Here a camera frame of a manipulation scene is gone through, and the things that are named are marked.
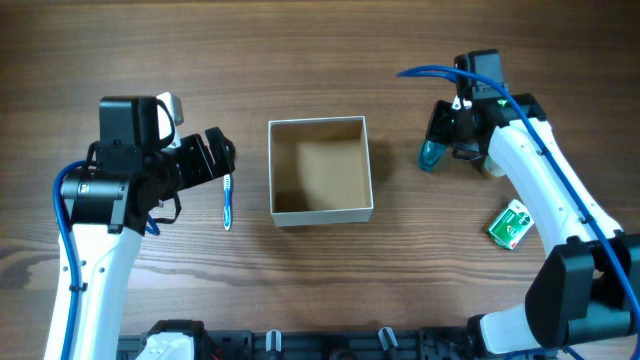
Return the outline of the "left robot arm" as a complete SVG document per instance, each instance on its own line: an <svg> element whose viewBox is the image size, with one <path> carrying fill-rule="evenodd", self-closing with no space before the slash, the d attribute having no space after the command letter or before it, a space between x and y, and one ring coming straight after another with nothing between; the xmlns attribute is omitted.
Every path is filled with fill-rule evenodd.
<svg viewBox="0 0 640 360"><path fill-rule="evenodd" d="M53 185L60 277L45 355L113 359L120 351L126 288L151 216L181 190L234 171L235 148L218 128L179 137L180 99L111 96L99 104L100 137L85 159L63 168ZM192 320L158 322L138 342L143 359L367 359L399 356L400 335L249 334L231 348L225 333Z"/></svg>

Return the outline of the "blue mouthwash bottle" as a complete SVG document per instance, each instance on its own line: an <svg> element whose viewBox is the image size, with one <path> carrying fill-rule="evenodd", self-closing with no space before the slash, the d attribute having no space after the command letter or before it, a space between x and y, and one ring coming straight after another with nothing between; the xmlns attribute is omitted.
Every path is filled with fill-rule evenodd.
<svg viewBox="0 0 640 360"><path fill-rule="evenodd" d="M446 149L445 145L425 140L419 152L418 167L425 172L431 172Z"/></svg>

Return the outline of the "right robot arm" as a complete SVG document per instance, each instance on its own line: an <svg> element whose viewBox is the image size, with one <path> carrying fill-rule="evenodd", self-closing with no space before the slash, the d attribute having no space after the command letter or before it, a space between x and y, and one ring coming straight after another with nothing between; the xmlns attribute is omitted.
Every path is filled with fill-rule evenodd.
<svg viewBox="0 0 640 360"><path fill-rule="evenodd" d="M436 103L423 149L473 151L501 171L536 226L545 261L523 304L469 324L478 358L639 333L639 237L627 234L589 194L562 154L546 113L529 93L513 94L497 50L459 55L406 76L444 78L453 101Z"/></svg>

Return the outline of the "black mounting rail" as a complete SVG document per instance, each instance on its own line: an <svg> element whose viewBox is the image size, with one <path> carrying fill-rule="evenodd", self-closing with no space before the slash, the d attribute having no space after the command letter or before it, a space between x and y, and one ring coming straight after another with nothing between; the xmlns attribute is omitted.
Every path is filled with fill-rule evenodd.
<svg viewBox="0 0 640 360"><path fill-rule="evenodd" d="M467 326L417 330L284 332L210 330L210 359L329 359L347 352L357 359L481 359L487 355Z"/></svg>

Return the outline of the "white cardboard box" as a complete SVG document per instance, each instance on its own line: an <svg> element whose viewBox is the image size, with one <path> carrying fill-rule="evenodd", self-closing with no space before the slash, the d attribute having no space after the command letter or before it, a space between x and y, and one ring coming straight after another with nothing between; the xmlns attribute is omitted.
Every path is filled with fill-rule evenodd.
<svg viewBox="0 0 640 360"><path fill-rule="evenodd" d="M374 196L365 117L271 121L268 167L277 227L370 220Z"/></svg>

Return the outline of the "blue white toothbrush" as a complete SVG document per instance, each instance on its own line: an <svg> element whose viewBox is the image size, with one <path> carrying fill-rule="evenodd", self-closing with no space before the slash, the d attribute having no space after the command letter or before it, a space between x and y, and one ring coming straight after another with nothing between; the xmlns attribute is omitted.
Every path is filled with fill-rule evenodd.
<svg viewBox="0 0 640 360"><path fill-rule="evenodd" d="M224 193L223 226L226 231L231 230L232 221L233 221L232 192L233 192L233 178L231 174L227 174L223 177L223 193Z"/></svg>

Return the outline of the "green white soap packet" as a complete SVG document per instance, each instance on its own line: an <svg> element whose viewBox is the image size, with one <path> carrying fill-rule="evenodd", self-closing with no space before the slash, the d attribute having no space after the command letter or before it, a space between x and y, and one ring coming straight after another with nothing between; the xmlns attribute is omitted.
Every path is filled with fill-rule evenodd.
<svg viewBox="0 0 640 360"><path fill-rule="evenodd" d="M490 224L487 234L498 246L513 250L533 225L533 218L525 205L513 199Z"/></svg>

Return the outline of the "white lotion tube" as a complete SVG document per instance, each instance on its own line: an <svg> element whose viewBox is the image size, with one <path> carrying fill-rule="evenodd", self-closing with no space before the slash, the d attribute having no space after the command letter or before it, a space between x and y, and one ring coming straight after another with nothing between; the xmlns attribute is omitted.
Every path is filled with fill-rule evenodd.
<svg viewBox="0 0 640 360"><path fill-rule="evenodd" d="M505 175L505 171L492 159L487 156L480 167L481 173L487 178L500 178Z"/></svg>

